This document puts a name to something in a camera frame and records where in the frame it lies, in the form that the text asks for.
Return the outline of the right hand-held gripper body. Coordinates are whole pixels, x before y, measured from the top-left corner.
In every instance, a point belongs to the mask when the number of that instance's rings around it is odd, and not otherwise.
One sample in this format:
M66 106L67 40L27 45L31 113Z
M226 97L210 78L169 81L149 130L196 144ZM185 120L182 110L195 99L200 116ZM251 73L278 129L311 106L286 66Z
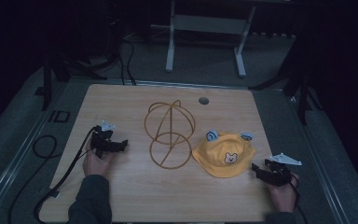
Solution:
M273 166L268 171L266 182L277 187L291 182L291 171L287 168L287 165L302 165L301 161L295 160L284 153L270 156L268 160L272 161Z

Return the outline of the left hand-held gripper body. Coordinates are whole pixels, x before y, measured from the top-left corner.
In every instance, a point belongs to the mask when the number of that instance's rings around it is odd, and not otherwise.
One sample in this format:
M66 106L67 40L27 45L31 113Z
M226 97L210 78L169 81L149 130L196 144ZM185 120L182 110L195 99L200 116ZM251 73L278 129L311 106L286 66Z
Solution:
M105 120L100 125L93 128L91 135L91 146L95 149L95 154L101 158L104 152L117 152L117 144L105 138L105 132L114 131L116 126Z

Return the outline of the yellow bear hat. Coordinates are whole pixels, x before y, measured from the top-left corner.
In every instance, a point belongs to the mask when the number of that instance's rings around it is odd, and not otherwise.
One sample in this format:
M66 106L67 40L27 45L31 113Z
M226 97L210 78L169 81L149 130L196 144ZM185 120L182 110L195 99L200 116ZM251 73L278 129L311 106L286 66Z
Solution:
M250 141L238 133L210 130L192 150L194 160L209 174L231 178L242 174L250 166L255 149Z

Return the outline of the gold wire hat stand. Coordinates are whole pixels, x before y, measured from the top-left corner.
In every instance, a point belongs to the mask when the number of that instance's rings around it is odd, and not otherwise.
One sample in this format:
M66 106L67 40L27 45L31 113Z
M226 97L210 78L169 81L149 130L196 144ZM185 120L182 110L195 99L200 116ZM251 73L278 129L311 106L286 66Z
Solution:
M151 139L150 159L159 168L174 170L188 163L192 153L190 138L195 133L196 121L180 100L149 106L144 129Z

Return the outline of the person's right hand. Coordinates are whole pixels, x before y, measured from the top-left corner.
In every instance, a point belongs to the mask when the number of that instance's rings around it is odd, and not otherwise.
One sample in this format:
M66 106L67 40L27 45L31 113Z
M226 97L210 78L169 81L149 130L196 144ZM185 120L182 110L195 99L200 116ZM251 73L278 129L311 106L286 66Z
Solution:
M298 175L291 173L289 184L277 187L267 184L271 201L278 212L293 213L296 208Z

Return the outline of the person's left hand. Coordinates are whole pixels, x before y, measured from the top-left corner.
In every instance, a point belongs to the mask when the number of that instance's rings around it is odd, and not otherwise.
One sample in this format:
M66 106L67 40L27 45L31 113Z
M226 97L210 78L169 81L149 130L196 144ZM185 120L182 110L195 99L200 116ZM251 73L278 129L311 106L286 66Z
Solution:
M86 144L86 150L86 157L83 161L83 171L85 176L107 176L108 172L112 167L113 158L115 157L115 155L113 153L108 153L103 158L99 158L94 153L94 148L91 146L90 140Z

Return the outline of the black metal stand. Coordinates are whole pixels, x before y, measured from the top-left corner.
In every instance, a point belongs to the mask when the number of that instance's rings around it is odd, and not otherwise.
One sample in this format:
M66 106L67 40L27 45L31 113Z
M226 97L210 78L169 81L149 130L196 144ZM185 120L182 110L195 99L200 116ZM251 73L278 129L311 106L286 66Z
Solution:
M284 61L279 69L278 75L262 82L261 84L249 87L252 91L262 91L284 79L287 80L282 92L285 96L294 97L299 92L297 116L303 125L307 124L306 111L308 108L308 98L310 98L319 109L321 106L316 102L315 98L310 94L310 77L312 71L312 63L301 61L298 63Z
M39 87L35 95L43 97L42 111L46 111L52 102L52 74L55 74L59 81L68 81L70 76L63 72L65 64L73 66L82 74L93 79L105 80L105 77L97 75L90 68L82 65L63 52L55 51L44 55L43 59L43 86Z

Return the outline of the white table frame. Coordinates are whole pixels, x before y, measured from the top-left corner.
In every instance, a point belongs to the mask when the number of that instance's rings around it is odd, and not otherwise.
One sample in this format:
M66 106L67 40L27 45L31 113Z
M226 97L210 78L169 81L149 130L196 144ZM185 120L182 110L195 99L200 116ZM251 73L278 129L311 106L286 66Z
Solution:
M233 49L233 52L239 77L246 77L247 73L242 58L242 52L245 41L251 28L251 24L253 22L256 7L251 6L249 12L247 13L247 18L240 20L177 14L175 12L175 5L176 1L171 0L169 27L170 39L166 57L165 71L171 72L173 70L175 53L175 32L191 31L225 35L239 35L241 37L240 43Z

